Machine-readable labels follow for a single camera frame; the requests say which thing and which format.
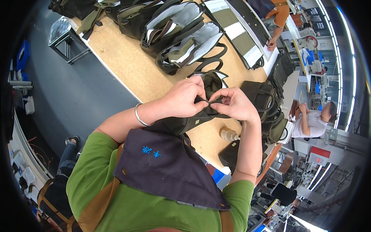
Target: navy apron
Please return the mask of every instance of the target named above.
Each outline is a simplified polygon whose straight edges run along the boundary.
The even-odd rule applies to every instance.
[[[186,134],[172,135],[161,121],[131,129],[114,176],[135,189],[199,208],[230,210]]]

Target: green shirt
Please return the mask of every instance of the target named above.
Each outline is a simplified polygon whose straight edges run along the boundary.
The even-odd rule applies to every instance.
[[[116,143],[106,134],[94,132],[67,182],[66,192],[76,220],[93,197],[114,178]],[[223,194],[230,203],[234,230],[245,232],[254,184],[240,180],[227,185]],[[145,232],[169,227],[183,232],[221,231],[220,215],[214,209],[179,204],[120,184],[95,231]]]

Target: white shirt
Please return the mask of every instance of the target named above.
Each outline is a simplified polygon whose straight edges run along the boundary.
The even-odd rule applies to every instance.
[[[299,118],[293,122],[294,130],[291,135],[293,138],[313,138],[319,137],[325,133],[327,122],[321,120],[321,111],[310,110],[310,112],[306,114],[306,121],[311,130],[311,135],[303,134],[302,114],[300,114]]]

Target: man in black shirt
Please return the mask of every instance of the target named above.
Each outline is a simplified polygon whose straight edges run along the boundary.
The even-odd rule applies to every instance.
[[[275,187],[274,184],[269,183],[265,183],[264,185],[270,189],[273,189]],[[301,200],[296,199],[297,194],[298,193],[296,190],[291,190],[285,185],[278,183],[277,187],[273,190],[272,195],[264,194],[261,192],[258,192],[256,195],[267,200],[274,200],[277,198],[278,200],[280,200],[280,205],[282,206],[288,206],[289,204],[293,203],[293,206],[298,207],[301,203]]]
[[[60,158],[57,175],[55,176],[54,181],[50,180],[52,181],[51,183],[47,182],[45,184],[37,197],[39,208],[44,214],[52,219],[48,220],[52,221],[52,223],[49,222],[52,227],[57,227],[56,225],[59,226],[59,228],[56,228],[57,231],[60,229],[65,231],[67,228],[67,223],[58,215],[58,213],[62,214],[62,217],[65,219],[70,219],[72,216],[72,211],[66,194],[66,184],[78,159],[79,154],[77,153],[77,142],[79,140],[80,138],[78,136],[68,137],[65,140],[66,148]],[[52,208],[56,209],[57,213],[49,207],[48,203],[52,205]],[[76,221],[73,223],[72,231],[81,231]]]

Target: woman's left hand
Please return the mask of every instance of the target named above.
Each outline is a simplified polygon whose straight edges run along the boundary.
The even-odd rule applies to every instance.
[[[300,104],[299,109],[303,114],[306,114],[306,105],[305,104]]]
[[[205,101],[194,103],[197,95]],[[209,105],[206,101],[204,82],[199,75],[178,81],[158,101],[166,117],[178,118],[192,117]]]

